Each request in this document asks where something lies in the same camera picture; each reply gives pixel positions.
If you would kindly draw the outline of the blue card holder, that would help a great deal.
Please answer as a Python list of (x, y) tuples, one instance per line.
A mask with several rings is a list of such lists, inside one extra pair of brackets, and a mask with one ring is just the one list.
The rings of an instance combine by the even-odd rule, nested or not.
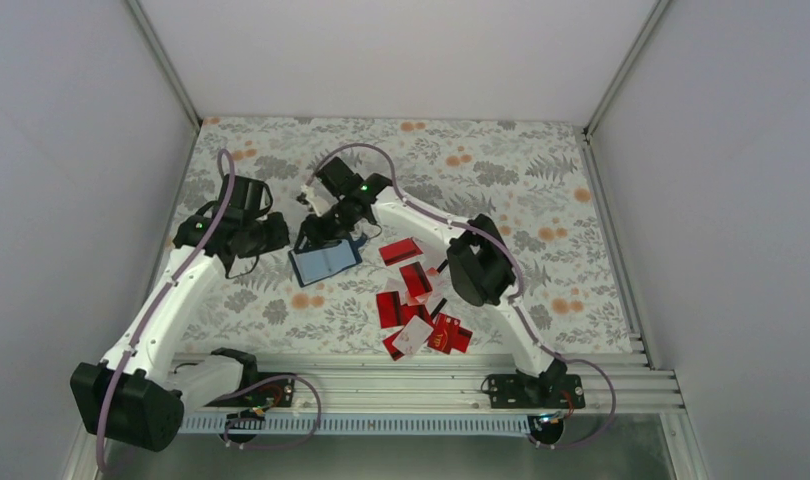
[(298, 285), (305, 288), (359, 265), (362, 262), (360, 250), (368, 240), (367, 235), (361, 235), (313, 251), (290, 250), (288, 259)]

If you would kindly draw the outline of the white floral card front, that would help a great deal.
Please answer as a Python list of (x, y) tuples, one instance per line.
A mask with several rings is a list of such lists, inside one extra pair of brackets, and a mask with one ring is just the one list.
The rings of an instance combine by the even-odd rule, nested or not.
[(393, 346), (403, 355), (416, 354), (434, 331), (434, 326), (420, 316), (413, 316), (394, 339)]

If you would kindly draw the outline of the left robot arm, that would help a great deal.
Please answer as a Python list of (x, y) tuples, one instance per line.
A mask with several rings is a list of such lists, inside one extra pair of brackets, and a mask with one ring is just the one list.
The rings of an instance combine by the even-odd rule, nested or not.
[(258, 261), (289, 243), (283, 215), (273, 212), (262, 180), (224, 175), (217, 199), (182, 222), (164, 273), (121, 338), (96, 364), (82, 362), (70, 387), (86, 431), (159, 452), (185, 415), (258, 394), (256, 357), (228, 347), (175, 371), (178, 344), (194, 310), (238, 259)]

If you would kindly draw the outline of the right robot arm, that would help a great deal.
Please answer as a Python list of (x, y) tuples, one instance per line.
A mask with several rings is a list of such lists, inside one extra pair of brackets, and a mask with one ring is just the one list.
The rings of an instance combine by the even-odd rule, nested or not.
[(524, 278), (493, 220), (480, 214), (473, 219), (442, 211), (401, 192), (392, 178), (372, 174), (362, 178), (338, 158), (316, 173), (333, 196), (319, 197), (310, 184), (298, 201), (309, 210), (295, 243), (299, 250), (318, 250), (350, 238), (362, 221), (393, 227), (440, 248), (457, 295), (494, 316), (503, 339), (511, 348), (525, 399), (546, 407), (561, 393), (560, 377), (567, 361), (555, 352), (525, 308)]

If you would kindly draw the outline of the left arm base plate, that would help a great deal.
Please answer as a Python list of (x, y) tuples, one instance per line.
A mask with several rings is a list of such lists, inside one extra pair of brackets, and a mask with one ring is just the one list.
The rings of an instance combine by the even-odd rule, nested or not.
[(207, 407), (214, 408), (272, 408), (290, 407), (293, 400), (295, 381), (291, 378), (282, 378), (270, 381), (265, 385), (244, 393), (243, 395), (214, 400), (207, 404)]

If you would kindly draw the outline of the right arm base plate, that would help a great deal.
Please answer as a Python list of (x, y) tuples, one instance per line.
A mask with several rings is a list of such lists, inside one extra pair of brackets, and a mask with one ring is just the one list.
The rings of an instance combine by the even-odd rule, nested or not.
[(535, 379), (523, 374), (488, 375), (480, 386), (493, 409), (584, 409), (581, 378), (565, 374), (557, 380)]

